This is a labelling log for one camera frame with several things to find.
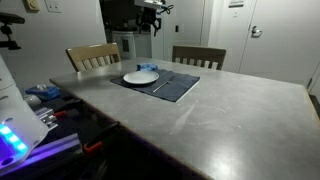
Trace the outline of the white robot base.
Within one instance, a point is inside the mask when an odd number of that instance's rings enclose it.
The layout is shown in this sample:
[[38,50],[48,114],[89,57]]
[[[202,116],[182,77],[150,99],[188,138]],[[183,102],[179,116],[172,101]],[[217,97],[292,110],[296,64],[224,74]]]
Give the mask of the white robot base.
[[47,134],[0,56],[0,174],[25,161]]

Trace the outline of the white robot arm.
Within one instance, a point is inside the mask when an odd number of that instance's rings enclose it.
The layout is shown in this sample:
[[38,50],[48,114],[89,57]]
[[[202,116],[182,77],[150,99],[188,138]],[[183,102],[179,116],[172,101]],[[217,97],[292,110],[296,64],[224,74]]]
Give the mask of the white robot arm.
[[161,19],[158,18],[168,10],[165,0],[134,0],[134,4],[143,9],[141,15],[136,19],[136,25],[142,28],[144,24],[151,25],[154,28],[154,34],[161,29]]

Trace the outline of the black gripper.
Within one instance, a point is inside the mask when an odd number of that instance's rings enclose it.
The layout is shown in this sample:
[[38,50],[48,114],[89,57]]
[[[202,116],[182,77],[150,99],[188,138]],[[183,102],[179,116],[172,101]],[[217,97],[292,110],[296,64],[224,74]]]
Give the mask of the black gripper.
[[161,29],[161,19],[156,17],[156,10],[142,7],[141,14],[138,14],[136,17],[136,25],[139,28],[139,31],[142,31],[142,26],[144,24],[152,25],[154,28],[154,34]]

